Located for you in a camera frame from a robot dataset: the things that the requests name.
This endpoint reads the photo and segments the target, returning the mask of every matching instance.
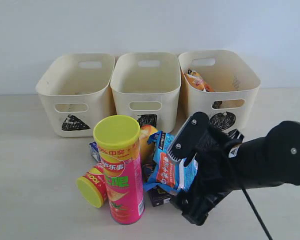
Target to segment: tabletop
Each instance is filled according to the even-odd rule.
[[[177,127],[184,119],[178,111]],[[265,136],[283,120],[300,122],[300,88],[260,89],[242,130],[245,141]],[[171,204],[152,207],[120,225],[106,203],[90,206],[76,178],[94,165],[92,137],[62,138],[38,96],[0,96],[0,240],[267,239],[241,191],[213,209],[203,226],[187,222]],[[273,239],[300,240],[300,186],[248,191]]]

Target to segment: yellow can lid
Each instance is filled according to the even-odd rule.
[[[104,199],[101,193],[88,179],[81,176],[76,180],[76,185],[85,200],[87,200],[92,206],[100,208],[104,204]]]
[[[134,118],[125,115],[108,116],[93,129],[96,144],[106,149],[128,147],[134,144],[139,136],[139,123]]]

